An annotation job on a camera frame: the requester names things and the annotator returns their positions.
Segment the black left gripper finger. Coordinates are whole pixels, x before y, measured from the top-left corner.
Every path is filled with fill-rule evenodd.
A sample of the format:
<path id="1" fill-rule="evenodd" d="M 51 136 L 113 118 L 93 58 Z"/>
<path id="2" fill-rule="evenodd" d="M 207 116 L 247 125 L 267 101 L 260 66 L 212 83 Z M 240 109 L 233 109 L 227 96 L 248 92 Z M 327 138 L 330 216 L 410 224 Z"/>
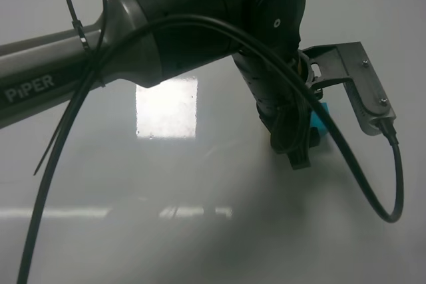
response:
<path id="1" fill-rule="evenodd" d="M 287 157 L 293 170 L 301 170 L 311 166 L 308 146 L 297 147 L 295 150 L 289 152 Z"/>

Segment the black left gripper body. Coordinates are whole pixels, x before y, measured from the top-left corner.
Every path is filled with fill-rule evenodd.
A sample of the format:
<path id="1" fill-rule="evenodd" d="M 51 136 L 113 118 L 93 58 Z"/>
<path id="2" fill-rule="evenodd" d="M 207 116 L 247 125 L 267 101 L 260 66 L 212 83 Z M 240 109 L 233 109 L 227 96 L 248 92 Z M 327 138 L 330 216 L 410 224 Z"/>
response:
<path id="1" fill-rule="evenodd" d="M 260 120 L 270 133 L 272 149 L 289 154 L 318 146 L 320 132 L 311 127 L 311 108 L 276 69 L 249 50 L 243 49 L 232 58 L 256 101 Z"/>

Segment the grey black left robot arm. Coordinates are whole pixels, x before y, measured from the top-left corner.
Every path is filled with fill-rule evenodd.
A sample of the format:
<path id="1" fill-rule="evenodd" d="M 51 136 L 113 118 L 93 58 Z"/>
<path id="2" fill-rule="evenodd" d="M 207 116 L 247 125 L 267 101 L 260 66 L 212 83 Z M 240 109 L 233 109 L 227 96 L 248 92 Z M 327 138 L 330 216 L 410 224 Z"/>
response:
<path id="1" fill-rule="evenodd" d="M 313 72 L 300 51 L 306 0 L 104 0 L 92 25 L 1 47 L 1 126 L 6 127 L 123 79 L 156 86 L 232 57 L 252 96 L 272 149 L 294 169 L 310 165 L 317 143 L 311 110 L 286 76 L 308 83 Z M 279 73 L 247 34 L 287 65 Z"/>

